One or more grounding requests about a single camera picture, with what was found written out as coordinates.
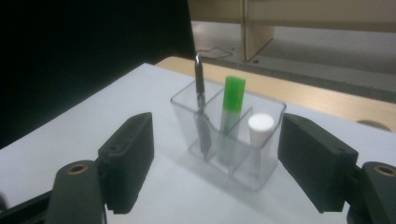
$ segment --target clear plastic container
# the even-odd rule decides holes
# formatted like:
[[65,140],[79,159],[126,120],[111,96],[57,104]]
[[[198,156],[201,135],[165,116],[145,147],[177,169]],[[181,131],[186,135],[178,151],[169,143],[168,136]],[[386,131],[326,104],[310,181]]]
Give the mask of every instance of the clear plastic container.
[[[277,165],[280,122],[286,105],[245,92],[240,120],[226,135],[219,131],[224,86],[205,81],[205,113],[198,112],[195,82],[171,99],[189,151],[205,165],[220,169],[249,189],[261,189]],[[262,146],[250,145],[248,119],[255,113],[269,114],[275,128]]]

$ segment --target white cap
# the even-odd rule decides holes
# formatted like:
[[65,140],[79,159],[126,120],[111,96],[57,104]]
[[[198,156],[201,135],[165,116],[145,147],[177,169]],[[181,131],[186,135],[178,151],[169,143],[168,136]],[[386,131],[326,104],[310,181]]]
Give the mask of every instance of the white cap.
[[250,129],[250,144],[253,147],[261,146],[274,129],[274,119],[264,113],[252,115],[248,120]]

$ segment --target white table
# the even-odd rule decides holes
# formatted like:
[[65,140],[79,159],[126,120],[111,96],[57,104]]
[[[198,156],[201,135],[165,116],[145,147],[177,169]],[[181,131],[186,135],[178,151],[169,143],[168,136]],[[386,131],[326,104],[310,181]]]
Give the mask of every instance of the white table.
[[[155,158],[132,212],[107,213],[108,223],[346,223],[343,213],[321,215],[281,163],[259,193],[216,179],[191,155],[170,98],[192,77],[144,64],[58,118],[0,150],[0,192],[15,206],[51,190],[56,172],[95,160],[98,148],[129,117],[152,112]],[[396,134],[288,104],[359,151],[358,165],[396,165]]]

